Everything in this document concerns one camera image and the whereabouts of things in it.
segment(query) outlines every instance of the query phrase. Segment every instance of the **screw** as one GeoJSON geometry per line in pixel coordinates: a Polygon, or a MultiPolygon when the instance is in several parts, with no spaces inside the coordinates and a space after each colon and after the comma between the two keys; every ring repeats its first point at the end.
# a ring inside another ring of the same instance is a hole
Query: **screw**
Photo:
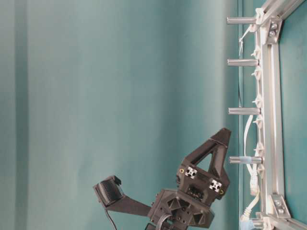
{"type": "Polygon", "coordinates": [[[274,200],[274,203],[277,207],[280,207],[282,205],[282,202],[280,200],[274,200]]]}
{"type": "Polygon", "coordinates": [[[278,28],[277,23],[272,23],[271,24],[271,30],[276,30],[278,28]]]}
{"type": "Polygon", "coordinates": [[[276,35],[276,33],[275,33],[274,30],[271,30],[271,31],[269,32],[269,36],[270,36],[270,37],[274,37],[275,35],[276,35]]]}
{"type": "Polygon", "coordinates": [[[282,208],[279,208],[279,209],[278,209],[278,213],[279,213],[279,214],[283,214],[283,213],[284,213],[284,210],[283,210],[282,208]]]}

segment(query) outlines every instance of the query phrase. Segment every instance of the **black 3d-printed part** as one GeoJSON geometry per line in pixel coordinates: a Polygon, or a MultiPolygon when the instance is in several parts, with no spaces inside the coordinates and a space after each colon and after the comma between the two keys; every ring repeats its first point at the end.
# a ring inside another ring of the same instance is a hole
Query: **black 3d-printed part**
{"type": "Polygon", "coordinates": [[[124,195],[120,180],[111,176],[94,186],[106,211],[148,216],[153,224],[146,230],[186,230],[189,226],[208,228],[214,218],[211,204],[221,199],[229,186],[224,169],[231,131],[222,128],[186,156],[177,171],[177,190],[162,189],[152,207],[124,195]],[[197,165],[212,156],[208,171],[197,165]]]}

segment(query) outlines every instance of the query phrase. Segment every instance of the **teal fabric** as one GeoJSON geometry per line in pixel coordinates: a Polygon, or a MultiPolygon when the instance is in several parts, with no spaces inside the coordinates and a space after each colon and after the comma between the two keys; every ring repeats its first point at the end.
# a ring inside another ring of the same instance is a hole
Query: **teal fabric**
{"type": "Polygon", "coordinates": [[[307,224],[307,2],[283,25],[280,40],[285,197],[293,218],[307,224]]]}
{"type": "MultiPolygon", "coordinates": [[[[222,127],[238,152],[236,0],[9,0],[0,9],[0,229],[111,229],[92,186],[146,204],[222,127]]],[[[238,167],[211,229],[238,229],[238,167]]],[[[111,213],[119,230],[148,219],[111,213]]]]}

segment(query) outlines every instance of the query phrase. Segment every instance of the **black rubber grip pad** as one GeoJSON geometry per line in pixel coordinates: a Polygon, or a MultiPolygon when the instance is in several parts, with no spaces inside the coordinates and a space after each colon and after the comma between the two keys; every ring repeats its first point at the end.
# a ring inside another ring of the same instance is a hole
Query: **black rubber grip pad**
{"type": "Polygon", "coordinates": [[[102,195],[102,200],[106,206],[120,200],[123,197],[122,192],[113,179],[102,181],[99,184],[99,190],[102,195]]]}

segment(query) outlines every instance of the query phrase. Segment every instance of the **silver cylindrical peg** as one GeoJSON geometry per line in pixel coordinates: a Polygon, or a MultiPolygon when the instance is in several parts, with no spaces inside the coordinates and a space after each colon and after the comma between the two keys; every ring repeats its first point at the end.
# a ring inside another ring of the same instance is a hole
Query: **silver cylindrical peg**
{"type": "Polygon", "coordinates": [[[229,157],[231,164],[262,164],[262,157],[229,157]]]}
{"type": "Polygon", "coordinates": [[[230,115],[259,115],[259,108],[228,108],[230,115]]]}
{"type": "Polygon", "coordinates": [[[259,61],[256,59],[228,59],[229,66],[257,66],[259,61]]]}
{"type": "Polygon", "coordinates": [[[255,24],[256,18],[253,17],[227,17],[227,24],[255,24]]]}

